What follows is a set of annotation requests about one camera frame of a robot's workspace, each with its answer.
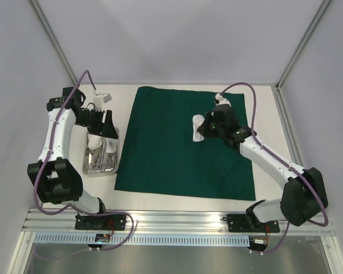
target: metal tray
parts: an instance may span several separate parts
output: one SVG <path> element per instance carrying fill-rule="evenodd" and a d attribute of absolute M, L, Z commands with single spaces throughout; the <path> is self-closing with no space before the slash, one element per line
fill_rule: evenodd
<path fill-rule="evenodd" d="M 101 175 L 101 174 L 115 174 L 118 170 L 119 165 L 119 137 L 116 144 L 116 151 L 114 153 L 106 153 L 106 142 L 105 138 L 102 138 L 102 146 L 90 150 L 87 147 L 88 143 L 88 132 L 85 137 L 85 150 L 84 150 L 84 159 L 82 165 L 82 171 L 88 175 Z"/>

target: white wall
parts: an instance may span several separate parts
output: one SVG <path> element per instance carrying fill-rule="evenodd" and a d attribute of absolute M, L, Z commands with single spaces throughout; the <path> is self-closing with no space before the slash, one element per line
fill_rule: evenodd
<path fill-rule="evenodd" d="M 39 2 L 77 76 L 221 84 L 276 83 L 322 0 Z"/>
<path fill-rule="evenodd" d="M 335 0 L 283 88 L 308 167 L 324 174 L 343 251 L 343 0 Z"/>
<path fill-rule="evenodd" d="M 18 240 L 33 187 L 28 163 L 45 141 L 46 103 L 70 85 L 26 0 L 0 0 L 0 273 Z"/>

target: white table surface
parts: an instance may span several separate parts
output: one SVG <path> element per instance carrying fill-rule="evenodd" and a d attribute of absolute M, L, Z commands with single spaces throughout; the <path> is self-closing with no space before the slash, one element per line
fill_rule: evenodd
<path fill-rule="evenodd" d="M 209 85 L 152 85 L 157 88 L 212 91 L 221 92 L 225 86 Z M 113 110 L 113 123 L 119 129 L 120 154 L 127 132 L 128 121 L 131 115 L 135 95 L 140 85 L 96 85 L 99 92 L 110 93 L 112 101 L 106 104 L 106 109 Z M 288 145 L 283 133 L 277 106 L 270 86 L 255 86 L 257 94 L 257 111 L 255 130 L 258 135 L 282 156 L 290 159 Z M 92 87 L 81 85 L 80 90 L 85 93 L 88 102 L 92 102 Z M 243 93 L 248 124 L 251 123 L 253 98 L 248 87 L 237 86 L 229 93 Z M 245 211 L 254 201 L 195 198 L 140 192 L 114 190 L 116 175 L 89 176 L 82 172 L 86 129 L 75 126 L 72 131 L 70 144 L 70 162 L 78 170 L 83 179 L 84 189 L 91 195 L 101 198 L 107 209 L 125 210 L 170 210 L 170 211 Z M 256 200 L 272 200 L 281 197 L 282 189 L 260 167 L 253 163 L 253 177 L 255 181 Z M 46 208 L 59 207 L 46 204 Z"/>

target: aluminum frame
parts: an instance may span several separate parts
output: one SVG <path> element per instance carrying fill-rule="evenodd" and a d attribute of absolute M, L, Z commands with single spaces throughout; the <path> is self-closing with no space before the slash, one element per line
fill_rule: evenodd
<path fill-rule="evenodd" d="M 289 63 L 282 73 L 276 87 L 273 87 L 274 98 L 276 100 L 278 113 L 282 122 L 284 134 L 288 143 L 289 152 L 292 160 L 297 164 L 304 165 L 299 145 L 296 141 L 292 122 L 290 121 L 288 110 L 285 106 L 284 97 L 281 88 L 289 76 L 292 68 L 301 56 L 304 48 L 309 43 L 318 24 L 321 22 L 326 11 L 333 0 L 323 0 L 321 6 L 312 19 L 302 40 L 298 44 L 296 51 L 292 55 Z M 50 43 L 52 44 L 64 70 L 73 83 L 76 82 L 76 76 L 69 64 L 38 0 L 28 0 L 35 15 L 43 27 Z M 225 221 L 222 217 L 227 212 L 191 212 L 191 211 L 127 211 L 136 220 L 136 234 L 146 235 L 242 235 L 242 233 L 229 233 Z M 8 273 L 23 273 L 35 233 L 38 231 L 46 232 L 69 232 L 76 233 L 74 229 L 76 212 L 69 209 L 62 214 L 55 216 L 42 215 L 37 209 L 30 209 L 23 230 L 17 242 Z M 322 214 L 313 218 L 321 221 Z M 284 231 L 286 222 L 280 222 L 281 231 Z M 126 231 L 129 231 L 130 223 L 127 222 Z M 262 235 L 262 233 L 249 233 L 249 236 Z M 321 236 L 325 254 L 329 262 L 332 273 L 343 273 L 343 258 L 337 243 L 332 225 L 322 228 L 311 223 L 305 223 L 300 227 L 290 227 L 289 236 Z"/>

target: metal rod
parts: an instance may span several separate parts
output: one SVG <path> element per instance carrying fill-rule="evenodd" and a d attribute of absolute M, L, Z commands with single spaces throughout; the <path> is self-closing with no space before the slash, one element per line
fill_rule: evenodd
<path fill-rule="evenodd" d="M 272 87 L 276 106 L 278 109 L 278 114 L 281 120 L 281 125 L 283 127 L 284 135 L 286 138 L 286 143 L 288 145 L 288 149 L 290 152 L 290 156 L 292 157 L 292 160 L 301 165 L 304 166 L 304 160 L 302 157 L 301 150 L 298 145 L 298 141 L 296 138 L 296 134 L 294 133 L 292 121 L 290 119 L 288 110 L 286 108 L 286 104 L 283 98 L 283 95 L 281 92 L 279 92 L 276 88 Z"/>
<path fill-rule="evenodd" d="M 135 234 L 162 235 L 263 235 L 263 233 L 229 233 L 226 221 L 222 220 L 228 213 L 244 212 L 203 212 L 203 211 L 140 211 L 125 210 L 132 215 L 136 222 Z M 29 209 L 22 231 L 74 232 L 75 215 L 77 212 L 67 209 L 64 212 L 49 216 L 41 214 L 37 209 Z M 321 221 L 319 213 L 313 220 Z M 129 219 L 126 230 L 130 228 Z M 286 227 L 285 221 L 279 222 L 281 233 Z M 318 227 L 304 223 L 300 227 L 291 226 L 289 236 L 334 236 L 332 225 Z"/>
<path fill-rule="evenodd" d="M 52 28 L 37 0 L 28 0 L 29 5 L 33 9 L 34 14 L 37 16 L 39 23 L 43 30 L 45 31 L 49 41 L 52 44 L 53 49 L 55 50 L 65 72 L 67 73 L 68 77 L 71 79 L 72 83 L 75 84 L 77 82 L 76 76 L 74 71 L 71 68 L 70 63 L 68 62 Z"/>
<path fill-rule="evenodd" d="M 333 0 L 323 0 L 321 6 L 318 8 L 315 16 L 313 17 L 307 31 L 302 37 L 301 42 L 299 43 L 298 47 L 296 48 L 296 51 L 294 52 L 293 56 L 291 57 L 288 65 L 286 66 L 282 76 L 280 77 L 278 83 L 277 83 L 277 89 L 278 91 L 280 88 L 284 85 L 286 79 L 288 78 L 290 72 L 292 71 L 294 65 L 296 64 L 297 60 L 301 56 L 302 52 L 306 48 L 308 42 L 310 41 L 312 35 L 317 29 L 318 24 L 322 21 L 323 16 L 326 14 L 329 6 Z"/>

